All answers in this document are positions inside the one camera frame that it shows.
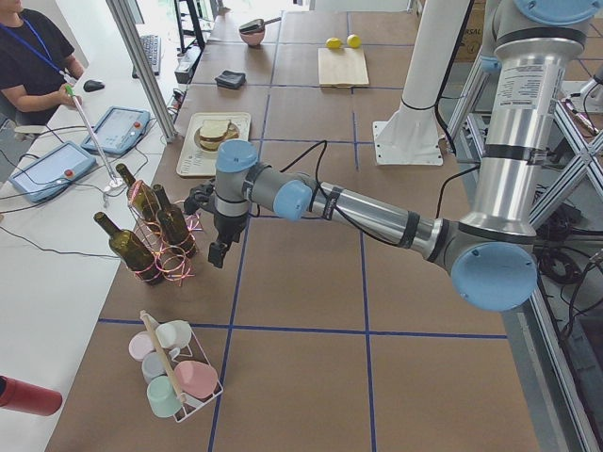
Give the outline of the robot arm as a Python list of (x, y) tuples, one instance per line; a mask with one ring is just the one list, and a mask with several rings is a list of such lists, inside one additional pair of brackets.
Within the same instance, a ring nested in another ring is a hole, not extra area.
[(442, 267), (455, 290), (483, 310), (507, 311), (537, 285), (529, 213), (567, 64), (585, 46), (598, 1), (490, 1), (478, 62), (498, 75), (473, 205), (457, 221), (423, 218), (259, 160), (241, 139), (220, 145), (216, 177), (190, 191), (185, 211), (212, 214), (218, 232), (208, 259), (222, 266), (252, 204), (280, 218), (312, 213), (347, 223)]

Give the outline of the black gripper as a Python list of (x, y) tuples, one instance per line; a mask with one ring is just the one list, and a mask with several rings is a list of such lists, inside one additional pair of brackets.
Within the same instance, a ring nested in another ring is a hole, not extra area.
[(240, 234), (246, 227), (249, 202), (240, 197), (229, 200), (218, 192), (214, 183), (204, 183), (194, 186), (184, 202), (187, 215), (192, 215), (199, 209), (213, 215), (218, 232), (216, 241), (208, 248), (208, 262), (216, 268), (223, 268), (227, 246), (233, 242), (238, 243)]

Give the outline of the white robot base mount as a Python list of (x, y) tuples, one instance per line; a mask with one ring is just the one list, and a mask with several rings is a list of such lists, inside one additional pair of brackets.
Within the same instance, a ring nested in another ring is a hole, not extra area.
[(375, 121), (372, 131), (378, 165), (443, 165), (434, 120)]

